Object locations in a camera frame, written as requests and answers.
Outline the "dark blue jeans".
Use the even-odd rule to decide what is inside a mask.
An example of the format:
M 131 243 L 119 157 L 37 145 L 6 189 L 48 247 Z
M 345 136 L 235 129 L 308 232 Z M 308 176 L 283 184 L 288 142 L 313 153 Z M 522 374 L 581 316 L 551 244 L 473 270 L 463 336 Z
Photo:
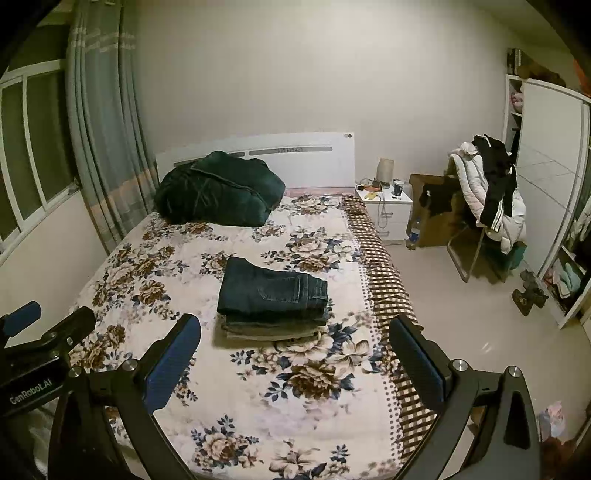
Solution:
M 328 282 L 307 273 L 260 268 L 245 258 L 225 265 L 217 312 L 228 320 L 277 324 L 328 321 Z

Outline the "brown checkered bed sheet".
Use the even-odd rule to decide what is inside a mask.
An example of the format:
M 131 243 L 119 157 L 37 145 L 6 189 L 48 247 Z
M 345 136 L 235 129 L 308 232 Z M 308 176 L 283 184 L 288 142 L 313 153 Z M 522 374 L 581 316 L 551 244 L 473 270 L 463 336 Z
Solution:
M 374 352 L 378 358 L 370 361 L 370 365 L 377 368 L 383 380 L 391 457 L 394 467 L 401 469 L 437 418 L 437 414 L 420 399 L 389 341 L 390 323 L 394 318 L 406 315 L 413 323 L 417 322 L 417 318 L 401 274 L 393 265 L 391 255 L 370 220 L 365 204 L 356 196 L 346 195 L 342 198 L 342 209 L 361 250 L 362 276 L 367 285 L 372 313 L 370 331 L 377 340 Z

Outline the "dark object on floor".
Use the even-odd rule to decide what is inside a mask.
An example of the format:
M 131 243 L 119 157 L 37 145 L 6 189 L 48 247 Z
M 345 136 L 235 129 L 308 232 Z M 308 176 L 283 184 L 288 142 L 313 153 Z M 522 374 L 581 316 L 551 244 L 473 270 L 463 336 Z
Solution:
M 520 273 L 520 278 L 523 281 L 523 289 L 515 289 L 512 292 L 511 298 L 518 310 L 523 316 L 528 316 L 534 306 L 542 309 L 548 296 L 538 286 L 535 275 L 528 270 Z

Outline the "floral bed blanket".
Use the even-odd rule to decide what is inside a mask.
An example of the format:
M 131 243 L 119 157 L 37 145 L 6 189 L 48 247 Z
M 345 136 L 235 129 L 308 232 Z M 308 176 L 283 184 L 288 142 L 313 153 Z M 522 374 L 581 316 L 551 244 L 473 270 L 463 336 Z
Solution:
M 143 355 L 201 325 L 157 420 L 195 477 L 382 479 L 405 458 L 407 382 L 387 324 L 412 310 L 365 205 L 286 197 L 257 227 L 146 217 L 80 293 L 96 316 L 74 364 Z

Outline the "metal folding chair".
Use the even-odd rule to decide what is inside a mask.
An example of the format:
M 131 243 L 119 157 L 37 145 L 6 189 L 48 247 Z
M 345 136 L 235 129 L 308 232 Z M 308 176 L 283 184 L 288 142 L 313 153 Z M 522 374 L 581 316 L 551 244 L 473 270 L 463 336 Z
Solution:
M 480 276 L 493 283 L 504 282 L 507 278 L 506 257 L 500 243 L 490 239 L 483 228 L 464 224 L 449 239 L 446 251 L 464 283 Z

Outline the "folded beige pants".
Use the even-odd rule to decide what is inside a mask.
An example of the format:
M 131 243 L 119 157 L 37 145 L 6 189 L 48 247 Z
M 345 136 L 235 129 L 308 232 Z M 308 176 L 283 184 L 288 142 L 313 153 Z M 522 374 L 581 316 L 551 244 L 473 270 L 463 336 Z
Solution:
M 256 342 L 282 342 L 291 340 L 300 340 L 318 336 L 322 331 L 320 329 L 309 331 L 287 331 L 279 333 L 264 333 L 256 331 L 235 332 L 231 330 L 224 330 L 226 337 L 232 339 L 242 339 Z

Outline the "plastic water bottle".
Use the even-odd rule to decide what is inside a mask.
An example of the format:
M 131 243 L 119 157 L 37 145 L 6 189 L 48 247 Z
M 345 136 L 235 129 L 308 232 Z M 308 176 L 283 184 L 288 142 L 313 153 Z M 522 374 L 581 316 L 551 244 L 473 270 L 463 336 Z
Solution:
M 416 218 L 410 227 L 406 246 L 409 250 L 415 250 L 421 234 L 421 219 Z

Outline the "white bedside table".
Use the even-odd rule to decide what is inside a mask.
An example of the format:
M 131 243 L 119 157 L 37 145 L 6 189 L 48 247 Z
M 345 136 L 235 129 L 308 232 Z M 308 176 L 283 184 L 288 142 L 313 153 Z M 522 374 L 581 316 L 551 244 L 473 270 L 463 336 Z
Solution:
M 404 243 L 412 213 L 411 198 L 404 191 L 395 195 L 394 185 L 377 191 L 372 186 L 358 184 L 355 191 L 366 206 L 379 237 L 386 243 Z

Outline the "dark mug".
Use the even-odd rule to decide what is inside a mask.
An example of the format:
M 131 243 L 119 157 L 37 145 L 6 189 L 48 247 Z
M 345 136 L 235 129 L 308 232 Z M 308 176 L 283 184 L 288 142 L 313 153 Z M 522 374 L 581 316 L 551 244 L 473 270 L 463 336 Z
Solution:
M 402 180 L 394 180 L 393 181 L 393 195 L 394 197 L 401 197 L 404 191 L 405 183 Z

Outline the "white puffer jacket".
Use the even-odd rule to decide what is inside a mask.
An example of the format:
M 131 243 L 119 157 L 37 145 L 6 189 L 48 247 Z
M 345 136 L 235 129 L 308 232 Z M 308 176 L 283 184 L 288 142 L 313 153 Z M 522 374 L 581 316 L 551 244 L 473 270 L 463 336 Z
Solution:
M 491 142 L 494 138 L 477 135 L 465 141 L 449 156 L 460 189 L 478 227 L 499 244 L 508 255 L 518 242 L 526 240 L 527 207 L 519 191 L 515 168 L 507 174 L 496 170 Z

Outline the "dark green quilted comforter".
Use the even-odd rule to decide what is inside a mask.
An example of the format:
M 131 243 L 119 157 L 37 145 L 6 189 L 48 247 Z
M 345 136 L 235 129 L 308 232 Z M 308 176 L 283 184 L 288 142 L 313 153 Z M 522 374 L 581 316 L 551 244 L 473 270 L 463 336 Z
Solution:
M 211 222 L 259 227 L 280 205 L 286 184 L 262 159 L 222 151 L 174 167 L 154 195 L 155 210 L 167 222 Z

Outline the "black clothes on chair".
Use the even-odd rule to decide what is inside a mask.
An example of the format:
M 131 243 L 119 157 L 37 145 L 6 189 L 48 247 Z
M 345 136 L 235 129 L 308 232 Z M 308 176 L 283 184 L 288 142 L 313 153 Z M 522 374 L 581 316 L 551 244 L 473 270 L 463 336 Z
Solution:
M 514 214 L 518 187 L 515 159 L 502 141 L 489 135 L 475 135 L 473 145 L 482 158 L 483 173 L 488 184 L 480 222 L 499 232 L 503 218 L 512 218 Z

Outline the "white bed headboard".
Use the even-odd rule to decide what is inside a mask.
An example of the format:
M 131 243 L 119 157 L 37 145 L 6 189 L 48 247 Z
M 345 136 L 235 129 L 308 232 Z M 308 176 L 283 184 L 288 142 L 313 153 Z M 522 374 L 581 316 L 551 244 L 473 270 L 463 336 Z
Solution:
M 214 151 L 262 159 L 288 189 L 339 192 L 351 190 L 355 184 L 355 136 L 348 132 L 231 137 L 174 147 L 156 155 L 158 177 Z

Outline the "white wardrobe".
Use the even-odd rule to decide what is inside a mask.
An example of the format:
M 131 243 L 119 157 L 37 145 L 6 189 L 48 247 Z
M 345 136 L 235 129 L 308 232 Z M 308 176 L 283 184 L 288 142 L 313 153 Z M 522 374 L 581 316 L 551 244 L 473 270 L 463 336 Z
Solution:
M 590 292 L 569 233 L 590 186 L 590 99 L 559 85 L 506 76 L 503 141 L 516 150 L 527 208 L 524 261 L 550 296 L 560 328 Z

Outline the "window with white frame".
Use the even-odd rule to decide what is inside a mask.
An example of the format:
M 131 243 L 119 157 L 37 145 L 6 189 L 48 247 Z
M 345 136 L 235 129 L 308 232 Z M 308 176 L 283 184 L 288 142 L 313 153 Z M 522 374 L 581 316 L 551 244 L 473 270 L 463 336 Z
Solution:
M 78 190 L 65 95 L 65 61 L 1 77 L 1 261 Z

